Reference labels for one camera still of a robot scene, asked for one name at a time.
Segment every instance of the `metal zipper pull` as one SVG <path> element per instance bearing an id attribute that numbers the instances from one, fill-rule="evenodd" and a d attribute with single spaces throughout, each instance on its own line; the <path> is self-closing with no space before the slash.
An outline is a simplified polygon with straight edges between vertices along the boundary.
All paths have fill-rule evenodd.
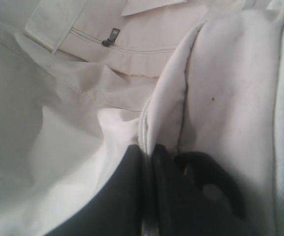
<path id="1" fill-rule="evenodd" d="M 113 28 L 112 32 L 111 32 L 111 35 L 109 36 L 109 38 L 107 40 L 104 40 L 102 42 L 102 45 L 104 47 L 109 47 L 111 45 L 114 44 L 114 42 L 116 41 L 118 35 L 120 33 L 120 30 L 119 29 L 116 29 L 116 28 Z"/>

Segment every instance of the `canvas bag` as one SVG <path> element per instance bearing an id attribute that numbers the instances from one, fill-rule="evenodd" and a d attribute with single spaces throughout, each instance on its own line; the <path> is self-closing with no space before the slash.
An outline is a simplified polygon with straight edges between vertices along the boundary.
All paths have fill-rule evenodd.
<path id="1" fill-rule="evenodd" d="M 252 19 L 253 22 L 256 19 L 258 24 L 249 23 L 248 19 Z M 236 25 L 236 28 L 233 27 L 233 33 L 226 33 L 222 30 L 222 32 L 220 32 L 220 29 L 225 28 L 222 27 L 222 24 L 227 26 L 229 22 L 232 22 L 234 26 L 236 24 L 239 24 L 239 26 Z M 125 75 L 116 77 L 115 73 L 105 66 L 102 67 L 101 65 L 86 62 L 62 62 L 21 34 L 14 33 L 14 30 L 0 25 L 0 58 L 3 58 L 2 60 L 0 59 L 0 235 L 43 235 L 69 218 L 69 216 L 77 212 L 106 183 L 115 170 L 117 163 L 119 163 L 124 155 L 127 146 L 132 143 L 139 144 L 145 153 L 152 153 L 152 149 L 156 143 L 164 144 L 171 153 L 177 152 L 179 148 L 181 151 L 191 149 L 208 150 L 208 153 L 219 158 L 217 161 L 234 176 L 235 180 L 241 186 L 242 191 L 246 193 L 250 221 L 258 228 L 261 234 L 274 234 L 276 224 L 273 214 L 273 196 L 275 194 L 272 194 L 274 188 L 274 182 L 272 181 L 274 170 L 272 158 L 272 121 L 275 87 L 280 62 L 280 35 L 283 28 L 284 5 L 282 10 L 275 12 L 275 14 L 272 14 L 272 12 L 264 14 L 259 11 L 244 12 L 196 27 L 194 30 L 190 31 L 174 52 L 161 78 L 158 80 L 149 105 L 144 106 L 145 109 L 143 110 L 142 107 L 147 104 L 146 101 L 150 97 L 156 81 L 146 80 L 146 78 L 140 78 L 139 80 L 138 77 L 134 79 L 132 79 L 132 77 L 126 78 L 126 80 L 124 80 Z M 243 37 L 238 37 L 240 41 L 238 40 L 237 42 L 242 43 L 243 46 L 238 43 L 238 46 L 233 47 L 231 45 L 232 41 L 228 42 L 228 38 L 226 37 L 235 38 L 237 34 L 241 36 L 239 34 L 241 32 L 238 29 L 248 30 L 243 30 Z M 214 45 L 213 40 L 215 37 L 209 37 L 209 33 L 211 35 L 214 33 L 223 35 L 223 41 L 218 40 L 219 44 L 217 48 L 219 50 L 215 50 L 215 48 L 211 47 L 211 44 Z M 252 50 L 244 51 L 247 47 L 245 43 L 250 45 Z M 203 66 L 199 66 L 199 69 L 196 68 L 198 62 L 190 63 L 190 65 L 187 66 L 188 61 L 195 60 L 196 56 L 200 55 L 200 49 L 202 50 L 202 55 L 205 56 L 199 57 L 200 60 L 196 61 L 203 63 Z M 219 65 L 218 63 L 222 62 L 222 60 L 219 59 L 215 60 L 216 64 L 212 64 L 213 68 L 219 71 L 207 69 L 204 70 L 204 73 L 201 72 L 200 68 L 204 68 L 205 66 L 210 68 L 209 63 L 214 63 L 213 60 L 211 62 L 208 59 L 208 55 L 211 57 L 215 56 L 213 55 L 214 52 L 216 56 L 221 58 L 225 58 L 223 55 L 225 52 L 227 52 L 226 57 L 230 55 L 228 52 L 232 52 L 234 56 L 244 55 L 240 60 L 237 57 L 225 60 L 225 62 L 228 63 L 225 65 L 229 65 L 234 61 L 237 63 L 242 62 L 242 67 L 238 64 L 233 67 L 234 69 L 239 68 L 239 76 L 236 75 L 236 70 L 230 70 L 231 67 Z M 246 58 L 249 58 L 251 62 L 247 63 L 245 61 Z M 259 62 L 255 59 L 259 60 L 261 64 L 263 62 L 266 64 L 263 67 L 259 67 Z M 249 66 L 251 65 L 254 65 L 257 70 L 250 70 Z M 41 68 L 41 72 L 36 72 L 36 67 Z M 182 79 L 185 77 L 185 68 L 188 68 L 186 70 L 186 80 Z M 194 77 L 191 76 L 191 73 L 194 73 L 193 71 L 196 72 L 196 76 Z M 213 80 L 213 83 L 205 81 L 208 77 L 205 74 L 207 71 L 212 73 L 210 79 Z M 97 87 L 93 84 L 88 84 L 89 74 L 97 75 L 94 76 L 93 81 L 95 81 L 95 78 L 107 78 L 107 82 L 96 85 L 99 86 L 103 84 L 101 85 L 102 88 L 108 88 L 107 85 L 111 83 L 113 88 L 112 92 L 106 92 L 102 90 L 101 87 L 96 89 Z M 202 76 L 205 74 L 201 82 L 198 77 L 200 74 L 202 74 Z M 228 81 L 226 83 L 217 83 L 215 89 L 219 91 L 220 95 L 218 95 L 209 89 L 213 90 L 214 87 L 211 85 L 215 83 L 215 77 L 218 77 L 220 74 L 220 78 L 227 79 Z M 238 77 L 244 78 L 242 74 L 248 76 L 248 79 L 242 79 L 242 82 L 236 83 Z M 37 84 L 39 85 L 36 86 L 36 81 L 39 80 L 34 79 L 35 77 L 31 75 L 36 75 L 38 78 L 41 78 L 42 82 L 38 82 Z M 14 78 L 20 79 L 20 81 L 14 83 Z M 12 79 L 12 81 L 6 83 L 5 80 L 10 79 Z M 226 86 L 226 88 L 228 88 L 231 79 L 234 81 L 232 87 L 229 87 L 227 91 L 225 88 L 220 89 L 222 88 L 222 84 L 224 87 Z M 142 87 L 138 82 L 146 85 L 150 89 L 145 89 L 145 87 Z M 191 83 L 194 82 L 200 86 L 191 86 Z M 138 88 L 137 90 L 139 90 L 140 93 L 133 89 L 135 86 L 133 86 L 132 83 L 137 83 L 136 88 Z M 121 89 L 123 86 L 126 87 L 125 85 L 130 89 Z M 190 92 L 191 89 L 198 87 L 200 88 L 199 91 Z M 114 88 L 119 88 L 118 91 L 121 91 L 120 94 L 124 95 L 124 99 L 120 99 L 122 96 L 114 93 Z M 250 100 L 246 88 L 254 93 L 255 100 Z M 123 91 L 132 91 L 134 96 L 125 96 Z M 4 96 L 9 94 L 9 97 L 3 99 L 1 94 L 4 94 Z M 140 100 L 128 99 L 128 97 L 136 97 L 136 94 L 141 94 Z M 199 98 L 187 99 L 187 102 L 185 102 L 185 94 L 187 94 L 188 97 L 198 96 Z M 226 113 L 228 117 L 222 116 L 222 114 L 224 114 L 222 112 L 228 107 L 228 96 L 232 97 L 235 94 L 238 97 L 234 97 L 234 100 L 238 102 L 229 106 L 229 111 Z M 223 103 L 219 104 L 216 111 L 200 104 L 200 101 L 217 102 L 218 97 L 221 97 Z M 95 106 L 92 103 L 88 103 L 88 101 L 93 101 L 94 104 L 101 104 L 102 107 L 93 109 Z M 255 103 L 258 105 L 256 106 L 256 112 L 253 110 Z M 107 104 L 108 109 L 104 109 L 104 104 Z M 200 122 L 200 119 L 193 115 L 194 111 L 191 111 L 193 108 L 203 109 L 203 111 L 199 110 L 195 112 L 196 116 L 202 117 L 202 123 L 192 124 L 194 121 Z M 258 116 L 255 119 L 257 125 L 255 126 L 255 123 L 252 121 L 247 122 L 246 115 L 241 112 L 239 108 L 242 108 L 244 112 L 249 108 L 251 114 L 256 114 Z M 126 114 L 128 116 L 122 116 L 121 113 L 126 110 L 129 112 Z M 38 114 L 38 112 L 34 113 L 34 111 L 42 111 L 43 115 L 33 116 L 33 114 Z M 130 115 L 131 112 L 136 113 L 137 116 Z M 216 113 L 216 116 L 209 114 L 209 112 Z M 189 114 L 189 116 L 185 116 L 184 121 L 182 121 L 183 114 Z M 96 116 L 98 117 L 99 125 L 93 125 L 95 120 L 97 120 L 97 118 L 95 118 Z M 76 117 L 84 119 L 84 122 L 76 119 Z M 104 125 L 114 123 L 116 120 L 120 123 L 124 122 L 124 126 L 122 126 L 121 129 L 114 130 Z M 52 125 L 47 126 L 46 121 L 50 121 Z M 44 136 L 43 132 L 37 131 L 40 129 L 41 123 L 42 127 L 46 126 L 45 129 L 41 129 L 46 133 Z M 23 124 L 27 124 L 30 128 L 37 127 L 37 129 L 27 129 L 25 126 L 19 129 Z M 91 128 L 99 128 L 98 131 L 95 129 L 86 129 L 82 124 L 90 124 Z M 186 128 L 182 128 L 183 131 L 181 135 L 179 135 L 181 126 Z M 128 130 L 124 130 L 123 127 L 128 127 L 129 133 L 132 132 L 132 136 L 129 136 Z M 200 132 L 196 134 L 195 139 L 191 136 L 194 132 L 191 132 L 190 127 L 196 127 L 196 129 L 200 127 Z M 238 127 L 242 128 L 242 132 L 241 130 L 240 132 L 244 134 L 246 134 L 246 130 L 248 130 L 250 132 L 249 135 L 244 137 L 239 136 L 237 134 L 239 131 L 239 129 L 237 129 Z M 82 136 L 84 130 L 89 131 L 85 136 L 90 138 L 90 146 L 88 145 L 89 140 L 87 141 L 87 139 Z M 39 139 L 35 138 L 35 135 L 32 136 L 32 139 L 29 139 L 28 137 L 30 137 L 30 135 L 28 134 L 34 134 L 36 131 L 38 133 L 37 138 Z M 115 140 L 114 137 L 120 137 L 121 132 L 126 134 L 123 136 L 125 139 Z M 45 140 L 46 137 L 50 137 L 49 142 Z M 98 141 L 97 145 L 95 145 L 92 137 L 99 137 L 99 140 L 103 140 L 104 144 L 102 145 Z M 250 146 L 246 145 L 247 142 L 244 140 L 246 137 L 249 139 Z M 29 151 L 26 151 L 25 148 L 30 147 L 30 145 L 26 145 L 24 140 L 26 142 L 33 140 L 33 146 Z M 116 149 L 112 149 L 111 147 L 113 147 L 115 141 L 117 143 L 114 146 Z M 72 146 L 74 146 L 74 144 L 82 144 L 81 147 L 76 148 L 77 152 L 80 152 L 80 154 L 75 154 L 73 148 L 67 146 L 68 143 Z M 254 149 L 256 155 L 248 153 L 248 151 L 252 149 Z M 110 151 L 112 158 L 110 158 L 111 156 L 109 155 L 108 158 L 105 159 L 106 161 L 104 161 L 102 157 L 107 157 L 107 150 Z M 82 158 L 82 152 L 86 153 L 84 159 Z M 92 161 L 95 161 L 95 155 L 98 161 L 93 165 Z M 59 168 L 58 156 L 61 157 Z M 71 160 L 71 156 L 79 156 L 79 158 Z M 278 187 L 278 193 L 283 196 L 284 191 L 282 191 L 282 189 L 284 188 L 284 184 L 278 185 Z M 256 197 L 251 194 L 251 188 L 255 189 L 255 196 L 258 196 L 264 204 L 256 203 Z M 55 203 L 65 205 L 66 207 L 56 207 Z M 284 205 L 283 203 L 284 202 L 280 202 L 277 206 Z M 284 208 L 278 211 L 278 215 L 284 216 Z M 281 224 L 279 230 L 284 230 L 284 224 L 281 223 L 284 217 L 280 219 L 281 221 L 277 221 L 278 225 Z"/>

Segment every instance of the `zipper pull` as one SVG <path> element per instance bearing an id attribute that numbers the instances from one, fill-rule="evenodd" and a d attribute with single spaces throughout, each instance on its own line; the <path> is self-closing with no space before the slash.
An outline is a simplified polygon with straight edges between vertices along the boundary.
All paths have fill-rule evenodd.
<path id="1" fill-rule="evenodd" d="M 109 36 L 109 38 L 107 40 L 104 40 L 102 42 L 102 45 L 104 47 L 109 47 L 111 45 L 114 44 L 114 42 L 116 41 L 118 35 L 120 33 L 120 30 L 119 29 L 116 29 L 116 28 L 113 28 L 112 32 L 111 32 L 111 35 Z"/>

